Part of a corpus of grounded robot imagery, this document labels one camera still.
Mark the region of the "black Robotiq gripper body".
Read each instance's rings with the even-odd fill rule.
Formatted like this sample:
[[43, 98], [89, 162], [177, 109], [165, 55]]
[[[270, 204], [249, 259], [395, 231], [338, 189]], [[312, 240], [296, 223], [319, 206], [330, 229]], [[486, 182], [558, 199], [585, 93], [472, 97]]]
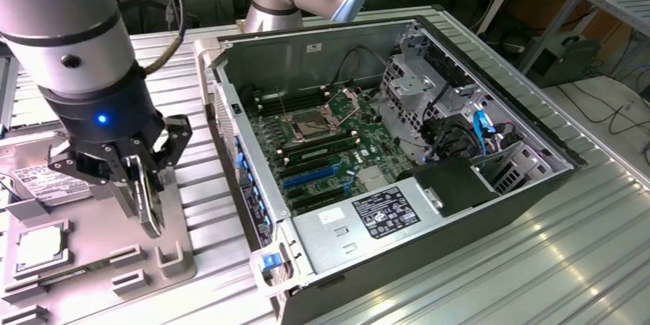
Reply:
[[97, 155], [113, 145], [119, 155], [132, 155], [132, 139], [151, 149], [164, 120], [151, 101], [145, 72], [135, 63], [123, 78], [107, 88], [67, 97], [47, 88], [41, 95], [67, 130], [71, 146]]

